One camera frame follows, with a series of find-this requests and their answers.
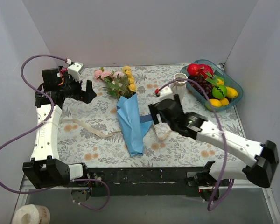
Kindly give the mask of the blue wrapping paper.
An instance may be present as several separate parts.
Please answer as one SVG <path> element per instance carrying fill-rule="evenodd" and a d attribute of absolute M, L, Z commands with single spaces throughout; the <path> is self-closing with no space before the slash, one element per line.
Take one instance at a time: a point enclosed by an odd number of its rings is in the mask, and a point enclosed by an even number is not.
<path fill-rule="evenodd" d="M 151 114 L 140 115 L 137 95 L 121 97 L 117 103 L 117 116 L 123 137 L 131 157 L 144 154 L 143 138 L 153 119 Z"/>

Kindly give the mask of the artificial flower bouquet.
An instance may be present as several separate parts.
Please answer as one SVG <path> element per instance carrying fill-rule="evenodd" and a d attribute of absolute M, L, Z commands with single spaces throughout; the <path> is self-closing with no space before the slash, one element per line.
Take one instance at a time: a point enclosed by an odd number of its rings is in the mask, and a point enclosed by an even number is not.
<path fill-rule="evenodd" d="M 107 71 L 101 67 L 94 71 L 94 78 L 105 82 L 107 94 L 117 99 L 136 94 L 135 79 L 129 66 L 124 66 L 122 71 Z"/>

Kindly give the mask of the cream ribbon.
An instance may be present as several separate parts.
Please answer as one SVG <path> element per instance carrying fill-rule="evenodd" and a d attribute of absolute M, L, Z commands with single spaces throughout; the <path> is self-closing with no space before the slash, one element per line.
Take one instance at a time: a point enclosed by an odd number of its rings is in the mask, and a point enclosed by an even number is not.
<path fill-rule="evenodd" d="M 100 137 L 100 138 L 109 138 L 111 136 L 113 136 L 115 133 L 121 132 L 121 129 L 116 129 L 112 132 L 110 132 L 109 134 L 104 134 L 102 132 L 100 132 L 99 130 L 89 126 L 88 124 L 77 120 L 77 119 L 61 119 L 59 120 L 59 123 L 76 123 L 77 125 L 81 126 L 82 128 L 86 129 L 87 131 L 89 131 L 90 133 L 95 134 L 96 136 Z M 165 125 L 163 126 L 159 126 L 159 125 L 153 125 L 153 129 L 154 132 L 156 133 L 157 139 L 159 141 L 164 141 L 169 134 L 171 133 L 171 131 L 169 129 L 164 129 Z"/>

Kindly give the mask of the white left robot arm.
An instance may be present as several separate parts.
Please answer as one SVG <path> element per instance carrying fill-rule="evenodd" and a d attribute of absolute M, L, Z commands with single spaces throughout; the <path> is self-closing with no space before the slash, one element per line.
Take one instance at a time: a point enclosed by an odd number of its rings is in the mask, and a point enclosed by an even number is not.
<path fill-rule="evenodd" d="M 90 80 L 86 82 L 86 90 L 82 90 L 80 75 L 83 70 L 84 65 L 75 62 L 67 68 L 59 66 L 42 71 L 43 83 L 35 93 L 37 123 L 41 127 L 36 132 L 30 161 L 22 165 L 25 176 L 37 189 L 66 186 L 72 180 L 84 187 L 90 181 L 87 166 L 60 161 L 57 147 L 58 125 L 65 99 L 88 104 L 96 97 Z"/>

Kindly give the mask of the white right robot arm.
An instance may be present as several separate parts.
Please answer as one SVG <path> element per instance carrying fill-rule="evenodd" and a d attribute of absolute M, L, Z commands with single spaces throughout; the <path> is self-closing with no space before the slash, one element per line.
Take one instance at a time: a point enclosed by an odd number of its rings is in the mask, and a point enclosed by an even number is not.
<path fill-rule="evenodd" d="M 215 184 L 218 179 L 249 180 L 262 188 L 271 186 L 279 164 L 277 146 L 267 140 L 265 143 L 252 141 L 229 131 L 221 131 L 206 117 L 195 112 L 184 113 L 178 95 L 166 98 L 148 106 L 153 122 L 167 123 L 170 129 L 184 137 L 205 142 L 227 151 L 240 159 L 235 164 L 206 165 L 202 181 Z"/>

